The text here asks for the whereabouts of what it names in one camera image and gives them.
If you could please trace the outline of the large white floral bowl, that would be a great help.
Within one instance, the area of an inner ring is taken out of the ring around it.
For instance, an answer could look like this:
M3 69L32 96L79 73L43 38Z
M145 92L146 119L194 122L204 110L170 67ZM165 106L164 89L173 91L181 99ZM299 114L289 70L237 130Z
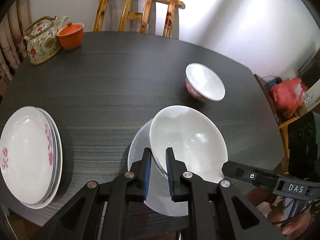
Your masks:
M136 133L127 157L127 169L142 159L144 148L150 147L149 131L152 120L144 124ZM157 168L155 161L151 161L148 196L144 204L161 215L170 217L182 217L188 215L188 203L175 203L171 200L168 180Z

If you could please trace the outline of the medium white floral bowl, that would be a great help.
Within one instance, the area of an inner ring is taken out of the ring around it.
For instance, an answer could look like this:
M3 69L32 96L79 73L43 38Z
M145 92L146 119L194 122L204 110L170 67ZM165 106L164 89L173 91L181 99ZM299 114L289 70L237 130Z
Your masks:
M223 180L228 161L225 140L215 124L201 112L174 105L160 110L152 120L149 141L157 168L167 175L165 152L172 148L176 160L203 180Z

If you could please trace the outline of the large peony flower plate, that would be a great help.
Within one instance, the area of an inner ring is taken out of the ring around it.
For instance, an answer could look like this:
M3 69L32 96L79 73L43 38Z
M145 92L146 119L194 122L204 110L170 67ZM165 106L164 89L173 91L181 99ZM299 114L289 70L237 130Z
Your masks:
M60 133L59 130L57 128L57 125L55 123L55 121L53 120L53 118L50 116L50 114L45 111L44 109L41 108L37 108L39 111L41 111L47 119L49 119L50 124L53 127L54 130L54 135L55 135L55 139L57 141L56 143L56 148L57 148L57 171L56 171L56 175L55 175L55 180L53 183L53 187L50 190L48 197L46 197L43 201L38 202L36 204L25 204L22 202L23 205L27 206L28 208L31 209L42 209L46 206L48 206L53 199L55 198L57 191L59 189L59 185L60 185L60 181L61 181L61 176L62 176L62 165L63 165L63 156L62 156L62 144L61 144L61 138L60 138Z

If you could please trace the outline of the small red patterned bowl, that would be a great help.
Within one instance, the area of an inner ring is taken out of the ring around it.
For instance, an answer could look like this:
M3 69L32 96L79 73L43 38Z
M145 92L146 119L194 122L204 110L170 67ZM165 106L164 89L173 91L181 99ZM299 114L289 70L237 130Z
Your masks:
M200 102L221 101L226 94L225 86L219 76L199 63L186 66L185 86L188 93Z

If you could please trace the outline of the small pink flower plate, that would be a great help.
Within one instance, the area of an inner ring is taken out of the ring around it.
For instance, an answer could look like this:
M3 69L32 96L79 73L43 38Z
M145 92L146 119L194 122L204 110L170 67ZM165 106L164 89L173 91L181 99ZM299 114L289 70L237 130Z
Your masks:
M45 115L22 107L1 133L1 173L14 197L25 204L41 202L53 176L53 142Z

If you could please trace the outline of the blue-rimmed pink flower plate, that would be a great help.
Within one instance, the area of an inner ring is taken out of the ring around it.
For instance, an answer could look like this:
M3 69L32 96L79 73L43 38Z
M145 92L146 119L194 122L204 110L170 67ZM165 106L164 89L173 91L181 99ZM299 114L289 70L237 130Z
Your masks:
M56 148L56 143L57 143L57 141L56 141L56 139L55 139L55 135L54 135L54 130L53 130L53 127L52 127L52 125L50 124L50 122L49 122L49 126L50 126L50 134L51 134L51 136L52 136L52 142L53 142L53 176L52 176L52 182L50 183L50 187L49 187L49 190L47 191L47 193L46 193L46 196L45 196L45 198L46 197L48 197L48 194L49 194L49 192L50 192L50 190L52 189L52 187L53 187L53 183L54 183L54 180L55 180L55 175L56 175L56 171L57 171L57 148Z

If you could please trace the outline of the wooden side cabinet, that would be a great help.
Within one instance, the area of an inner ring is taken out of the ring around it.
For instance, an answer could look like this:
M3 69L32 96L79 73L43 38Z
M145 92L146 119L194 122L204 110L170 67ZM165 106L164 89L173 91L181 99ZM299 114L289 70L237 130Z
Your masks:
M289 133L288 133L288 126L289 124L293 123L294 121L299 119L299 116L294 114L290 118L286 118L283 114L283 111L278 109L276 106L276 103L274 101L274 97L271 93L271 87L270 85L260 76L257 74L254 74L255 79L259 83L261 89L263 90L263 93L265 94L268 103L271 106L272 112L274 114L274 117L276 119L276 122L278 124L278 128L281 134L281 138L284 145L284 151L285 151L285 159L288 160L290 157L290 150L289 150Z

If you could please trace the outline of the red plastic bag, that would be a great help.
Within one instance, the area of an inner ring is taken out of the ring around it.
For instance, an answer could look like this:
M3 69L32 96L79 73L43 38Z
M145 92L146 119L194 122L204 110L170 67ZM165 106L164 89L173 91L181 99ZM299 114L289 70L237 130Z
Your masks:
M294 115L302 104L305 86L301 78L283 81L271 87L271 93L278 109L283 111L286 118Z

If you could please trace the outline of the orange lidded cup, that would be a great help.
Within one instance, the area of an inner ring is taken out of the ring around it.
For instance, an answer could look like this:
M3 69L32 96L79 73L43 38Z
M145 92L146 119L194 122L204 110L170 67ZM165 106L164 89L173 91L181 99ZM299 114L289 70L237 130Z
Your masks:
M84 24L68 22L65 27L57 32L57 37L63 49L74 50L82 43Z

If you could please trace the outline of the wooden chair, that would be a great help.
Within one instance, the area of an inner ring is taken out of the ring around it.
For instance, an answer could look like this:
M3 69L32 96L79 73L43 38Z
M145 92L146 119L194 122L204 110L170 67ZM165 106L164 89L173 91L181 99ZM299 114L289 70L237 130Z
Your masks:
M151 5L153 2L158 2L158 3L166 4L168 6L162 36L166 38L171 38L176 8L181 8L181 9L185 8L185 4L182 1L180 0L144 0L144 8L142 12L131 11L132 1L133 0L125 0L123 12L121 13L121 17L118 25L118 31L124 31L127 21L132 20L132 21L140 22L139 32L141 34L146 33ZM93 26L94 31L102 31L107 5L108 5L108 0L99 0L99 5L98 5L96 17L95 17L94 26Z

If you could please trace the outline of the floral ceramic teapot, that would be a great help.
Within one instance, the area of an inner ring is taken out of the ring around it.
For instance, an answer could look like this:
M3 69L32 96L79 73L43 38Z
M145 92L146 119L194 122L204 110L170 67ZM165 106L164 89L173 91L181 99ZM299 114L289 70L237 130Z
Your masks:
M27 52L32 65L42 64L54 57L61 49L57 33L63 28L68 16L43 16L23 30Z

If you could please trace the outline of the beige patterned curtain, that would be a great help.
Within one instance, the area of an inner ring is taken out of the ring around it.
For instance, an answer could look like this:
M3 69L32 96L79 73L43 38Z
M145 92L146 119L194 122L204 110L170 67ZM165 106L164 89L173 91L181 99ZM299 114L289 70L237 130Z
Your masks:
M30 20L29 0L15 0L1 20L1 97L28 55L22 32Z

